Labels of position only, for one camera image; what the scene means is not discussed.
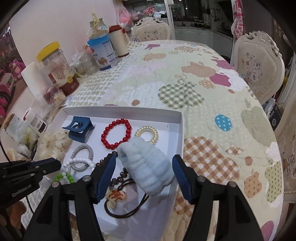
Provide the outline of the light blue fluffy scrunchie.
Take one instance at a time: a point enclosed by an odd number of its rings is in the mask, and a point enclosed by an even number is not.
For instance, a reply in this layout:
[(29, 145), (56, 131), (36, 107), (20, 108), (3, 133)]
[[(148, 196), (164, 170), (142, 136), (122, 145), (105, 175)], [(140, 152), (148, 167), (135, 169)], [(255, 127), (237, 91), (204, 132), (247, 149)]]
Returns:
[(157, 196), (171, 184), (174, 172), (171, 161), (155, 145), (134, 137), (117, 148), (118, 158), (140, 189)]

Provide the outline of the cream dotted fabric scrunchie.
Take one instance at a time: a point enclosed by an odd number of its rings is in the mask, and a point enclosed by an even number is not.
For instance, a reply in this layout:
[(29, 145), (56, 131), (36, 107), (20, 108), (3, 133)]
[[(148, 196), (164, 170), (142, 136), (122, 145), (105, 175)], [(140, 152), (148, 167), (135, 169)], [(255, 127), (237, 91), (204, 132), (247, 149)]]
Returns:
[(37, 142), (36, 159), (55, 158), (62, 162), (71, 144), (72, 139), (69, 138), (68, 130), (58, 129), (44, 133)]

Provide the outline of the blue hair claw clip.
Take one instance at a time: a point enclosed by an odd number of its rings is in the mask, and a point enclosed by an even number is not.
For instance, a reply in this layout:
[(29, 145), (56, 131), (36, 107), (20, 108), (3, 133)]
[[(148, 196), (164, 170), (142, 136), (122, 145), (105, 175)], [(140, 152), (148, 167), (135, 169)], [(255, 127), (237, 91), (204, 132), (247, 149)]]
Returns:
[(70, 125), (63, 127), (69, 131), (69, 138), (83, 144), (87, 143), (90, 133), (95, 128), (89, 117), (74, 116)]

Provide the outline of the white shallow cardboard tray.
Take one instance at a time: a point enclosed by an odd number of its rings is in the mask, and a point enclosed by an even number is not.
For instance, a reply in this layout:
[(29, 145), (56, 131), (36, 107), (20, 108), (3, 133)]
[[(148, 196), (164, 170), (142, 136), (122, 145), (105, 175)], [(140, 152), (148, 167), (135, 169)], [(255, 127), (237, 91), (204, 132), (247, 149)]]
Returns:
[(25, 240), (160, 240), (177, 194), (172, 158), (183, 152), (179, 111), (119, 106), (60, 110), (47, 133), (77, 132), (50, 175)]

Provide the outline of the plastic bag yellow contents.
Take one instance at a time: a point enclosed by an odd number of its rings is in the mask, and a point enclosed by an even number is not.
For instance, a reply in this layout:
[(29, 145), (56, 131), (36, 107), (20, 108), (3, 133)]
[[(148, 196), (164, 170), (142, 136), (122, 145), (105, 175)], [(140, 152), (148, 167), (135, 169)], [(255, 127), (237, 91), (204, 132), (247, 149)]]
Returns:
[(32, 150), (39, 136), (30, 128), (26, 128), (20, 137), (20, 144), (25, 145), (29, 150)]

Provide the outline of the patchwork quilted tablecloth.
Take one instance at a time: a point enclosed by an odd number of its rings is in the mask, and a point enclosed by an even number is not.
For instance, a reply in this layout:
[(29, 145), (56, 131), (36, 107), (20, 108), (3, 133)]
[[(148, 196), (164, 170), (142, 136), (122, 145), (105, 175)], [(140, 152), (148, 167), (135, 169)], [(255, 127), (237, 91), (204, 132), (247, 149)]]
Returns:
[(252, 90), (209, 47), (130, 42), (128, 48), (128, 56), (89, 78), (67, 107), (181, 111), (185, 162), (211, 181), (236, 181), (264, 240), (274, 239), (283, 203), (282, 164)]

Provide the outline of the white bottle red cap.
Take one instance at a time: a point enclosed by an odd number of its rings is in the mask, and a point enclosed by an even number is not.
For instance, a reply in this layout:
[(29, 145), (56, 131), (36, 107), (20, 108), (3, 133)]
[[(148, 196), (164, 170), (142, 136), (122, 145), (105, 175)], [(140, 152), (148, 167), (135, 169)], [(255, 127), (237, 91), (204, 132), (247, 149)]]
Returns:
[(32, 109), (29, 108), (23, 115), (23, 122), (37, 135), (41, 135), (48, 127), (47, 123)]

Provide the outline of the plastic bag of snacks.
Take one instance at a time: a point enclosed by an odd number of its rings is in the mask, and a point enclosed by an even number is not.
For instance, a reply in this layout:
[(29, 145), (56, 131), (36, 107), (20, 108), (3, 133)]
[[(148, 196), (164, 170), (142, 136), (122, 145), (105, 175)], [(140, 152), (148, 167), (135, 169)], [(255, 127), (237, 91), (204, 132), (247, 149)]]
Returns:
[(49, 87), (43, 92), (43, 98), (49, 106), (59, 107), (65, 100), (65, 94), (56, 86)]

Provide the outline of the white paper towel roll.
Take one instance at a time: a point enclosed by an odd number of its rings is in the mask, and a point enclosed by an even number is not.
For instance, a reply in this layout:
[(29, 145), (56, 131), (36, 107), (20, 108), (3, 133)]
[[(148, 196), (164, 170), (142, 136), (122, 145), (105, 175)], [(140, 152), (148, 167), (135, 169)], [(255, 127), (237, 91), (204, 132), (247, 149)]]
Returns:
[(27, 65), (21, 72), (21, 75), (34, 97), (42, 91), (47, 90), (52, 85), (49, 78), (42, 74), (34, 62)]

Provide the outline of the large jar yellow lid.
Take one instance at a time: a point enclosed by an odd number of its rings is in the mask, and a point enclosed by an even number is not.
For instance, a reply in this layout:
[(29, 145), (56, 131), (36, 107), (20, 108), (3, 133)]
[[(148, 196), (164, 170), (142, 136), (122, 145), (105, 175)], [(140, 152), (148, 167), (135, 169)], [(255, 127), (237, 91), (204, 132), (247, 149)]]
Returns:
[(67, 62), (58, 41), (48, 44), (37, 54), (36, 60), (44, 65), (45, 72), (65, 96), (70, 96), (79, 87), (79, 82)]

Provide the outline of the small empty glass jar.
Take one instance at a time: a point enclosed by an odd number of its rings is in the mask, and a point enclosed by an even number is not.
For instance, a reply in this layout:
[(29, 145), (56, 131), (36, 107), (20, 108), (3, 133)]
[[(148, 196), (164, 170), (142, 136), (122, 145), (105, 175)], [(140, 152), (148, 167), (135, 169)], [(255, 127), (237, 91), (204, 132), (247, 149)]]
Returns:
[(79, 60), (87, 75), (93, 75), (99, 70), (98, 65), (91, 53), (83, 54)]

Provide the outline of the blue white milk powder can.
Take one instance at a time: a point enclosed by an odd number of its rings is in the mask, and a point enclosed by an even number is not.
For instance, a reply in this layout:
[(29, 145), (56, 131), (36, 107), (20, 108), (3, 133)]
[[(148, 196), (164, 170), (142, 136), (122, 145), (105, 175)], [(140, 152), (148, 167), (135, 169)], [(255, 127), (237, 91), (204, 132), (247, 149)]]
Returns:
[(90, 39), (87, 41), (87, 44), (100, 71), (110, 69), (118, 64), (115, 51), (108, 35)]

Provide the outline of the beige cylinder red lid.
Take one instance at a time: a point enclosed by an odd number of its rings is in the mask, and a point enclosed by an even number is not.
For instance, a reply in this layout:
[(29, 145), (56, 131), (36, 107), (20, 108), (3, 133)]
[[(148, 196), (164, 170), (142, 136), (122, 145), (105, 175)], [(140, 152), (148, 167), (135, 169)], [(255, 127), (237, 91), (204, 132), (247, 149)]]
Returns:
[(129, 54), (125, 32), (120, 25), (113, 25), (109, 27), (109, 38), (112, 47), (119, 58)]

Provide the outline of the cream ornate chair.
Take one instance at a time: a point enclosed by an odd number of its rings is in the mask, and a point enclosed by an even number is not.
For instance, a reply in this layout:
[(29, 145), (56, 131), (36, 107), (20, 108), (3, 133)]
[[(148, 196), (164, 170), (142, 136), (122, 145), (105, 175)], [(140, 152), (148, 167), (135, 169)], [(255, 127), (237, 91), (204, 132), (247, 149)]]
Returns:
[(170, 40), (171, 29), (162, 20), (148, 16), (140, 19), (132, 27), (131, 37), (137, 39), (138, 42)]
[(261, 104), (282, 86), (285, 64), (276, 42), (266, 32), (253, 31), (234, 45), (234, 69)]

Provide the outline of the cream ornate chair far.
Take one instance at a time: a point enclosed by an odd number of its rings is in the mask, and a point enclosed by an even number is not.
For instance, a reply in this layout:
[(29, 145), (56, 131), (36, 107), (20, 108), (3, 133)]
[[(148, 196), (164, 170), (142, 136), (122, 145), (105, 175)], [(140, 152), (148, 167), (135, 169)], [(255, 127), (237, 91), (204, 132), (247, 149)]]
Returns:
[(138, 42), (170, 40), (171, 29), (162, 20), (148, 16), (140, 19), (132, 27), (131, 37), (137, 39)]

